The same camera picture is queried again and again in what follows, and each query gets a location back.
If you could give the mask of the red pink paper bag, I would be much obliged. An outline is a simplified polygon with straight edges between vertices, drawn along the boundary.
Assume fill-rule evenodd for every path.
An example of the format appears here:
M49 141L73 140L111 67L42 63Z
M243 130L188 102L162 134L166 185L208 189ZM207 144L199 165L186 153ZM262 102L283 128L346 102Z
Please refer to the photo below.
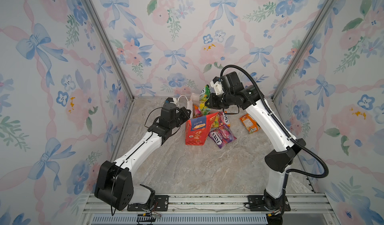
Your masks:
M199 118L193 118L193 105L199 105L199 95L193 93L191 98L188 98L185 95L180 95L177 99L177 105L183 106L186 105L187 109L192 111L190 119L186 123L186 135L185 135L185 144L188 146L203 146L209 136L209 133L213 130L211 128L215 116L218 112L212 112L206 116Z

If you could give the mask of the green snack bag small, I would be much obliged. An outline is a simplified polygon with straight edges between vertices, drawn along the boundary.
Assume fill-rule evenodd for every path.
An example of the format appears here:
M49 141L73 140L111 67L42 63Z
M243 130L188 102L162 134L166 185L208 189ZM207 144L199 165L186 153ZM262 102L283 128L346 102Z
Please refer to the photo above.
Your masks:
M209 100L210 94L211 94L210 87L209 85L206 85L202 89L199 96L199 110L203 116L208 115L211 111L211 109L208 106L206 106L206 102Z

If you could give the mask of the orange snack bag front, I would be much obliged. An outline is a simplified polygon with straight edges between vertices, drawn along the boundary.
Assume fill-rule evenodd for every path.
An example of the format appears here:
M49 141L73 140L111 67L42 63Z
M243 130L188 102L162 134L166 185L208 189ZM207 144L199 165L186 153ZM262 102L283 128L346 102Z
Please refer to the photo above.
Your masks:
M195 119L195 118L199 118L199 117L202 117L202 116L204 116L204 114L202 113L202 111L201 111L201 109L200 109L200 105L193 105L193 109L194 109L194 111L193 111L193 118Z

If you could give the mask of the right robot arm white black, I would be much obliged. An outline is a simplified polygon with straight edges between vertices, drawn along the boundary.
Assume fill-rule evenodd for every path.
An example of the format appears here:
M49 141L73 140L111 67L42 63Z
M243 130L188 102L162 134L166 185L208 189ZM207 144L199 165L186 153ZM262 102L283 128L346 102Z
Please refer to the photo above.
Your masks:
M253 208L263 208L267 211L281 211L286 205L286 187L289 170L296 155L301 151L304 140L299 140L289 131L279 125L279 119L271 110L264 95L254 83L244 87L236 72L221 77L215 77L211 83L214 92L211 93L205 105L212 109L227 109L235 105L247 112L256 121L270 139L273 150L265 156L269 167L269 179L260 204Z

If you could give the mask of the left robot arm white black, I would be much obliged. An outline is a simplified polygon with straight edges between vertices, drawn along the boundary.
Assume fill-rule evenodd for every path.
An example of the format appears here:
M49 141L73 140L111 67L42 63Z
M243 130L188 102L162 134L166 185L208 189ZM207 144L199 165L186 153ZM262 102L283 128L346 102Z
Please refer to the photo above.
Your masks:
M148 127L143 138L133 148L114 162L104 162L99 170L94 196L116 210L152 210L155 206L155 190L145 186L135 186L133 176L143 162L167 139L173 136L191 117L192 111L166 101L161 114Z

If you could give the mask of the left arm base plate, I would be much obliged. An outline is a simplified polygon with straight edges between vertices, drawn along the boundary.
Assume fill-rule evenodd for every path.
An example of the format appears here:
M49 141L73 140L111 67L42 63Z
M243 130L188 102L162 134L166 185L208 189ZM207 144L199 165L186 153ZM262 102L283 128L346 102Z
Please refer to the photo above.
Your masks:
M168 195L153 195L145 204L129 204L127 211L129 212L167 212L169 207Z

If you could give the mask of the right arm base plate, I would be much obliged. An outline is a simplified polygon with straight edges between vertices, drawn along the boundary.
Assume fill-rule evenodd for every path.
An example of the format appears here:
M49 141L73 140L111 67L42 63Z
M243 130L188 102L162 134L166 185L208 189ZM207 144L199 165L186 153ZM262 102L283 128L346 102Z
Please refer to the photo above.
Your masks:
M280 196L274 199L269 195L249 195L248 201L244 204L246 209L252 212L289 212L291 211L290 203L286 196Z

